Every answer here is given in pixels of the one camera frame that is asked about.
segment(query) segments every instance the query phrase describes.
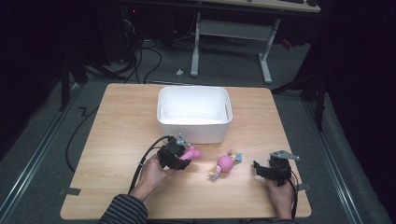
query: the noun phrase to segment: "striped sleeve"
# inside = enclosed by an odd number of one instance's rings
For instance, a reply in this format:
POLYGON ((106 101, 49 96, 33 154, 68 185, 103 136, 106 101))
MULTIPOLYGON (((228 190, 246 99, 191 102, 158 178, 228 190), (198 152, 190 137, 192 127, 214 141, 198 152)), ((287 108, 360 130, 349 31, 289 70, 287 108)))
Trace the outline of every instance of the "striped sleeve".
POLYGON ((110 206, 100 218, 99 223, 142 224, 147 222, 148 216, 148 210, 143 203, 135 197, 119 194, 114 197, 110 206))

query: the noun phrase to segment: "white desk frame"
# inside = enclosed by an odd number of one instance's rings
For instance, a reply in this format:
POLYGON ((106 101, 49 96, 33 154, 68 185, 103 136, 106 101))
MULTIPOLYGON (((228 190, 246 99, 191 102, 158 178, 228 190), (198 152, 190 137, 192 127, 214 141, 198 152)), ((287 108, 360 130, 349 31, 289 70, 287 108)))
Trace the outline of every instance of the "white desk frame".
POLYGON ((274 42, 276 31, 280 19, 276 19, 274 24, 265 25, 254 25, 246 23, 237 22, 227 22, 227 21, 212 21, 212 20, 202 20, 201 12, 197 12, 196 28, 195 28, 195 46, 192 54, 191 63, 191 76, 198 76, 199 67, 199 40, 200 35, 217 35, 233 38, 243 38, 243 39, 254 39, 266 41, 266 46, 263 53, 259 53, 259 61, 262 66, 262 75, 266 84, 271 84, 271 74, 268 69, 267 57, 270 52, 270 48, 274 42))

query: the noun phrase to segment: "person's arm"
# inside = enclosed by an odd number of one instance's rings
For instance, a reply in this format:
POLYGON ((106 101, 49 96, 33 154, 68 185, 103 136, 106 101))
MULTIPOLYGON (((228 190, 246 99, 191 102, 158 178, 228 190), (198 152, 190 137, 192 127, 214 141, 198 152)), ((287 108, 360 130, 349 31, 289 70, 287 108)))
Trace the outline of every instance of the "person's arm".
POLYGON ((164 170, 161 167, 157 154, 152 156, 143 165, 136 187, 129 195, 117 195, 99 223, 146 223, 149 213, 143 202, 174 172, 175 170, 164 170))
POLYGON ((265 179, 267 183, 271 203, 276 212, 277 224, 297 223, 291 219, 291 208, 293 205, 293 188, 289 182, 282 186, 277 186, 276 181, 265 179))

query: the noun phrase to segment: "wooden table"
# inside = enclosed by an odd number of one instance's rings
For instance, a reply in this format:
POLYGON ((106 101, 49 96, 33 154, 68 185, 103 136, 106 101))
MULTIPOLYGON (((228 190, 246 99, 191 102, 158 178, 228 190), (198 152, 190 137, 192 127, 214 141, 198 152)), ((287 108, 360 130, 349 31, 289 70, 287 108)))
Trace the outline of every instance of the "wooden table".
MULTIPOLYGON (((127 193, 137 163, 162 136, 156 118, 162 87, 134 84, 107 87, 70 185, 81 192, 78 196, 66 196, 62 218, 99 218, 114 196, 127 193)), ((264 179, 255 175, 252 167, 253 161, 267 166, 270 152, 290 151, 274 99, 264 88, 225 89, 230 96, 233 120, 224 141, 196 145, 202 157, 169 177, 145 201, 149 218, 275 216, 264 179), (213 182, 208 171, 230 149, 242 153, 243 161, 213 182)), ((299 177, 295 162, 290 161, 290 165, 299 177)), ((310 214, 306 194, 300 191, 297 217, 310 214)))

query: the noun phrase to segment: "dark background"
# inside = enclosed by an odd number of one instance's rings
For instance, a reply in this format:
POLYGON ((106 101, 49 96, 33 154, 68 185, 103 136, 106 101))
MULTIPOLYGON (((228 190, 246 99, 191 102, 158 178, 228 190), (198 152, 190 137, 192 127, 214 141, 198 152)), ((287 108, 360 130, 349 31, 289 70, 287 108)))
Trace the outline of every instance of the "dark background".
MULTIPOLYGON (((347 15, 348 21, 340 25, 285 20, 281 22, 276 41, 287 39, 293 45, 313 44, 296 79, 312 73, 327 73, 326 91, 346 138, 380 202, 396 221, 392 212, 396 205, 396 175, 392 165, 396 150, 393 141, 396 133, 396 3, 393 0, 349 0, 321 1, 319 4, 321 14, 347 15), (334 55, 324 71, 321 60, 330 52, 334 55)), ((103 15, 101 12, 79 4, 1 3, 1 158, 6 156, 30 116, 49 96, 62 73, 62 58, 69 46, 101 64, 125 57, 124 47, 111 42, 118 39, 119 45, 125 44, 119 30, 121 24, 117 20, 114 26, 103 23, 114 20, 117 13, 103 15), (75 10, 85 13, 68 14, 75 10)), ((163 42, 171 43, 173 27, 185 31, 191 24, 188 20, 180 22, 183 20, 179 18, 190 17, 186 12, 167 9, 142 12, 150 18, 146 21, 152 21, 146 24, 145 34, 163 42)))

